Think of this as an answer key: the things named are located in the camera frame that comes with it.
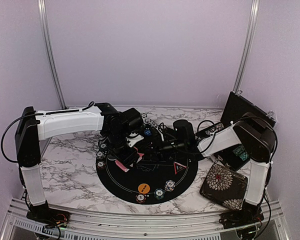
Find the red triangular marker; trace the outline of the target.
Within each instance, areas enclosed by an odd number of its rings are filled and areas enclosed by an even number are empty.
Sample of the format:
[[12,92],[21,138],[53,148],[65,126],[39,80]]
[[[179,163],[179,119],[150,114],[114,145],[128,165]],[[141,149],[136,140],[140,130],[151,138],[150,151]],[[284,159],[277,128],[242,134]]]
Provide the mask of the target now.
[[173,163],[173,167],[174,167],[174,174],[175,175],[177,175],[179,172],[187,169],[186,165],[183,165],[183,164],[181,164],[179,162],[174,162]]

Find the blue small blind button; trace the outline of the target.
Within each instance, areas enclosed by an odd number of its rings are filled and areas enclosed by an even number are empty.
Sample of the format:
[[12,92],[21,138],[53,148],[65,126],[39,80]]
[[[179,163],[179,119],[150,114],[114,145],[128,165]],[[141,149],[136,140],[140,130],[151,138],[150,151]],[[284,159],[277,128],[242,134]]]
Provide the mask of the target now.
[[152,135],[152,131],[150,129],[145,129],[144,134],[149,137]]

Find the red playing card deck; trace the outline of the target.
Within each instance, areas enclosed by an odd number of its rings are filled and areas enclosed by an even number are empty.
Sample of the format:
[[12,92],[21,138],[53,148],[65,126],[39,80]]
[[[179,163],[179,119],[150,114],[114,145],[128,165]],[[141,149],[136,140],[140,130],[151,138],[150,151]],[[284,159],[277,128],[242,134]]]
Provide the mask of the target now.
[[115,164],[125,173],[127,173],[133,166],[134,164],[130,164],[129,166],[125,166],[122,162],[120,162],[118,159],[115,161]]

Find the red poker chip stack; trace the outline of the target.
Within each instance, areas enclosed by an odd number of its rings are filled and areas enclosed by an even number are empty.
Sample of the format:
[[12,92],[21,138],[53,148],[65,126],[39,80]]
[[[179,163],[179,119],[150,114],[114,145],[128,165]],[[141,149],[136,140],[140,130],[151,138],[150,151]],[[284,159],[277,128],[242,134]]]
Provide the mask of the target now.
[[96,162],[97,169],[104,169],[106,167],[106,163],[103,160]]

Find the blue orange chip stack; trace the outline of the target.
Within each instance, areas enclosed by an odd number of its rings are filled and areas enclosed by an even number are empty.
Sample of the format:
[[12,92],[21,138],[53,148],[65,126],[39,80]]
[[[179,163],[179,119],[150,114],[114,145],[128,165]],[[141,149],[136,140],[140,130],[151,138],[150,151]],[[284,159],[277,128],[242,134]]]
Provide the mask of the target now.
[[172,192],[175,189],[176,183],[173,180],[167,180],[164,185],[166,192]]

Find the orange big blind button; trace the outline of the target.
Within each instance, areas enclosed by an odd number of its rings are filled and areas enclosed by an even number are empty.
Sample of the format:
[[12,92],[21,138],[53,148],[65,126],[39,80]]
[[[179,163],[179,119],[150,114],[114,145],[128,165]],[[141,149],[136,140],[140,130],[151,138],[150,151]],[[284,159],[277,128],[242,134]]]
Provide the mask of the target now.
[[150,192],[151,188],[147,183],[141,183],[137,190],[140,194],[147,194]]

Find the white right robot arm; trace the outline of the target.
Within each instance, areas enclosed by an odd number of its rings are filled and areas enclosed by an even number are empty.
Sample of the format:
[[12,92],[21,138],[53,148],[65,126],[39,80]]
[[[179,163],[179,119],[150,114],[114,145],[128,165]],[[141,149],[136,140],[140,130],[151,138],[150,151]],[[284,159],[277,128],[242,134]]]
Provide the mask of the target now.
[[230,210],[221,215],[223,225],[244,225],[263,220],[261,203],[271,177],[272,158],[278,147],[278,137],[273,127],[263,118],[247,112],[240,119],[231,122],[230,126],[214,131],[210,137],[199,141],[195,152],[183,150],[186,143],[185,137],[177,140],[173,136],[166,149],[207,158],[234,146],[234,155],[250,161],[249,178],[241,178],[239,183],[235,183],[235,174],[231,170],[217,163],[213,164],[200,190],[210,200],[214,199],[215,192],[229,189],[245,192],[243,197],[218,202]]

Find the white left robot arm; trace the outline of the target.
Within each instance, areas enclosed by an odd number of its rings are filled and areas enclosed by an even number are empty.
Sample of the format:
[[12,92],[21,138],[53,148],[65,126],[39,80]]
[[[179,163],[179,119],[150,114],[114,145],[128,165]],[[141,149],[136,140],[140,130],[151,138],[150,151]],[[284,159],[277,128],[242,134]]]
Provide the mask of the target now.
[[129,142],[132,134],[142,140],[144,126],[141,113],[135,108],[117,111],[110,103],[90,102],[82,108],[56,111],[36,111],[32,106],[23,110],[15,133],[17,163],[21,184],[29,198],[27,218],[41,223],[52,223],[65,211],[49,207],[40,171],[40,141],[77,132],[99,132],[106,140],[107,151],[124,167],[129,168],[140,158]]

